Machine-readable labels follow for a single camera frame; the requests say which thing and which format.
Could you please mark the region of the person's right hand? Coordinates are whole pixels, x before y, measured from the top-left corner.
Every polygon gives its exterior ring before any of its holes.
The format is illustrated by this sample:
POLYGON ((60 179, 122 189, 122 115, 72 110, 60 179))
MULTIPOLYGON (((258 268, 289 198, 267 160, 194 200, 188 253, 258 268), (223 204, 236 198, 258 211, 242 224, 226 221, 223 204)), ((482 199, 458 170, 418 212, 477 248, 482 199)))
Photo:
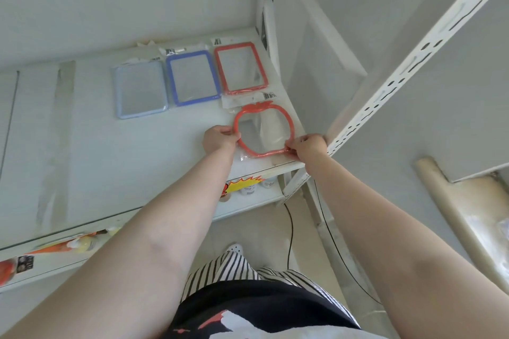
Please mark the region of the person's right hand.
POLYGON ((308 163, 319 155, 327 155, 327 143, 323 135, 310 133, 300 137, 306 137, 306 154, 305 157, 295 158, 296 160, 308 163))

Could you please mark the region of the person's left hand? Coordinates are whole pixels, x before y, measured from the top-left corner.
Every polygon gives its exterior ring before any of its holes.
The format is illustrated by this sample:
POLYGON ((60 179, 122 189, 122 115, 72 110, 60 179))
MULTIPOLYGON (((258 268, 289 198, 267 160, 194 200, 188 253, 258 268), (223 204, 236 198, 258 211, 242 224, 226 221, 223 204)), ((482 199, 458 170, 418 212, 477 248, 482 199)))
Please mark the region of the person's left hand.
POLYGON ((237 144, 223 144, 223 126, 227 125, 215 125, 205 131, 202 145, 206 155, 218 150, 234 154, 237 144))

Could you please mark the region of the red apple-shaped mirror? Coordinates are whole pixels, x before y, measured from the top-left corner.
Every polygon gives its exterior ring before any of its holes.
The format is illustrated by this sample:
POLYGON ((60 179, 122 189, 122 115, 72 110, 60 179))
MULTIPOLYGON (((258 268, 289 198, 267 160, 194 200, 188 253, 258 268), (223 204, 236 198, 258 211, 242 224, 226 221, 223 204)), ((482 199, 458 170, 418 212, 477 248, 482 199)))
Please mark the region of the red apple-shaped mirror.
POLYGON ((233 131, 240 133, 238 160, 281 156, 296 130, 289 109, 275 89, 223 95, 222 107, 234 115, 233 131))

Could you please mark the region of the person's right forearm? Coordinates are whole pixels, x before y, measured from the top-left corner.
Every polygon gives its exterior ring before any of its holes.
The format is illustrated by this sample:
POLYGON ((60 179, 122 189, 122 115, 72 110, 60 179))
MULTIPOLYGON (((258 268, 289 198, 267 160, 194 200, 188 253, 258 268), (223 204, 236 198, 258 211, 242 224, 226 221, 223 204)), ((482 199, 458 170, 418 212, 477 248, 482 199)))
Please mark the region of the person's right forearm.
POLYGON ((401 339, 509 339, 508 295, 327 153, 301 159, 401 339))

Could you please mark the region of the person's left forearm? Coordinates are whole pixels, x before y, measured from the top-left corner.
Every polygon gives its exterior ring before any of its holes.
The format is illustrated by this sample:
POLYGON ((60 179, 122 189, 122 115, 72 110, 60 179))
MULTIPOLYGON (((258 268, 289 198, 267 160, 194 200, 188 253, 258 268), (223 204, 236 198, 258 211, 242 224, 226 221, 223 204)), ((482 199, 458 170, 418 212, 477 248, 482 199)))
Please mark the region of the person's left forearm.
POLYGON ((159 336, 178 308, 233 155, 206 155, 0 339, 159 336))

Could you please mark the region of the yellow starburst price sign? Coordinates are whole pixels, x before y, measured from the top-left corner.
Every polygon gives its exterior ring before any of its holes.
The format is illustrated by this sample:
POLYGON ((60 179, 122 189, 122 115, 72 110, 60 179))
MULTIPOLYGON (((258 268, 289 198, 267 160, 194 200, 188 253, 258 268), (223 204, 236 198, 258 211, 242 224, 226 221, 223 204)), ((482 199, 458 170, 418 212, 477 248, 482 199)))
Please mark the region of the yellow starburst price sign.
POLYGON ((239 191, 248 186, 253 186, 263 182, 265 178, 262 176, 249 176, 244 178, 239 178, 236 180, 227 181, 223 188, 221 198, 226 197, 228 194, 231 194, 235 191, 239 191))

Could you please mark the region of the red rectangular mirror in wrapper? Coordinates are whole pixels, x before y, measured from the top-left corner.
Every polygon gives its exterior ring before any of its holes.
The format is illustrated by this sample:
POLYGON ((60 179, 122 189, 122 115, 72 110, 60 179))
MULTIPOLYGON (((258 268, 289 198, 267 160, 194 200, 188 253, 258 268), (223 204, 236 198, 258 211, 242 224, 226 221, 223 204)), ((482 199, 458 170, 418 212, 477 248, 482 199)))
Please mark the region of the red rectangular mirror in wrapper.
POLYGON ((269 79, 252 41, 222 43, 213 48, 223 96, 257 92, 269 86, 269 79))

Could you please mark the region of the dark blue rectangular mirror in wrapper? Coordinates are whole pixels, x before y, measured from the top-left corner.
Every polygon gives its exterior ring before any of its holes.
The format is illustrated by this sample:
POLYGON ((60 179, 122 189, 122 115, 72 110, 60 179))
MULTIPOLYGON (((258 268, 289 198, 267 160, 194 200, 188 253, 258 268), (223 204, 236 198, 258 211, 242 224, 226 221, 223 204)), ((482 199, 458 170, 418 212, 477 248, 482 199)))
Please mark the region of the dark blue rectangular mirror in wrapper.
POLYGON ((210 47, 160 47, 175 106, 201 104, 221 97, 218 74, 210 47))

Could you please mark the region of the light blue rectangular mirror in wrapper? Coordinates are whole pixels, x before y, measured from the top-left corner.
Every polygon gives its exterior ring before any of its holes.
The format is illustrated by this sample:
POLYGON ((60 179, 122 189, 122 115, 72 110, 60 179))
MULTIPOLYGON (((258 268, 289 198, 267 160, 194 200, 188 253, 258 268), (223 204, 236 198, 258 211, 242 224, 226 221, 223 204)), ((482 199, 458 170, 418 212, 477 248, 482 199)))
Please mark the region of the light blue rectangular mirror in wrapper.
POLYGON ((124 63, 112 70, 116 115, 126 120, 169 109, 168 92, 159 60, 124 63))

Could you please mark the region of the striped trousers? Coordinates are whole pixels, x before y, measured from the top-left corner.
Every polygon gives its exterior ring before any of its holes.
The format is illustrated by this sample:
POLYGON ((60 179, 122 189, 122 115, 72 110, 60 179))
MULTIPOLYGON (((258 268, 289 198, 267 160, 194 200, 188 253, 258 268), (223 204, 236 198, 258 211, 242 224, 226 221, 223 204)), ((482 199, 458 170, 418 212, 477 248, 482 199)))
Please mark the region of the striped trousers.
POLYGON ((243 255, 226 251, 189 274, 174 323, 182 324, 198 312, 223 305, 267 319, 268 328, 276 328, 274 319, 281 317, 285 323, 300 327, 360 329, 345 306, 304 274, 292 269, 253 269, 243 255))

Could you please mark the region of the white metal shelf unit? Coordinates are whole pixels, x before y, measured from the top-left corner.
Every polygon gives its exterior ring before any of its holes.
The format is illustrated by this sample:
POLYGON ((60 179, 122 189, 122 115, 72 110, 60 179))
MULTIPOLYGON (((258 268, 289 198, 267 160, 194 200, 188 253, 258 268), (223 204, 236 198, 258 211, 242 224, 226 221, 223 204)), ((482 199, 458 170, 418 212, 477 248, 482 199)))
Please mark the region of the white metal shelf unit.
POLYGON ((204 155, 213 125, 232 125, 220 99, 119 119, 112 70, 159 60, 160 47, 255 43, 295 125, 304 128, 255 28, 188 36, 0 72, 0 261, 45 244, 122 227, 204 155))

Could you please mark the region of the white slotted shelf upright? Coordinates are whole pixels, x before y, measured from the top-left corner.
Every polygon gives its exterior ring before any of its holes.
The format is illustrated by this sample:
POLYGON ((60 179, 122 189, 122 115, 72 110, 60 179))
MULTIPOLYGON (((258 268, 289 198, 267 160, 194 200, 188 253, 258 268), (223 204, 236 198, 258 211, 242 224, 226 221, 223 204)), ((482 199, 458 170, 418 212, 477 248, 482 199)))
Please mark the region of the white slotted shelf upright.
POLYGON ((489 0, 423 0, 326 133, 339 150, 489 0))

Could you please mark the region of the black shirt with print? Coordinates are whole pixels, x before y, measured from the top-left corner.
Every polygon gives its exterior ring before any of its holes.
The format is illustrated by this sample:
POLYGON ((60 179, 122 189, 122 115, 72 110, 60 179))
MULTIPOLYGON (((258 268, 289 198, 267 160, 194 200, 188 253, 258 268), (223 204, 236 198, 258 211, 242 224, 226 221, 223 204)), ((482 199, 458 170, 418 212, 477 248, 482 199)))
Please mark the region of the black shirt with print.
POLYGON ((186 298, 160 339, 386 339, 334 299, 267 280, 210 284, 186 298))

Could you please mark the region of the orange and yellow shelf label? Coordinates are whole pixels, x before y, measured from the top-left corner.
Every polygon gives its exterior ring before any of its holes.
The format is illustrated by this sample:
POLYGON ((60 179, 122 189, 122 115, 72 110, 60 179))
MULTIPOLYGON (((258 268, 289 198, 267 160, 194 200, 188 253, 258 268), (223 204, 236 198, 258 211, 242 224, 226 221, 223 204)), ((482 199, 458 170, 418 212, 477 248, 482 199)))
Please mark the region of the orange and yellow shelf label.
POLYGON ((66 238, 21 256, 0 261, 0 289, 13 288, 29 280, 52 276, 81 265, 105 244, 120 227, 66 238))

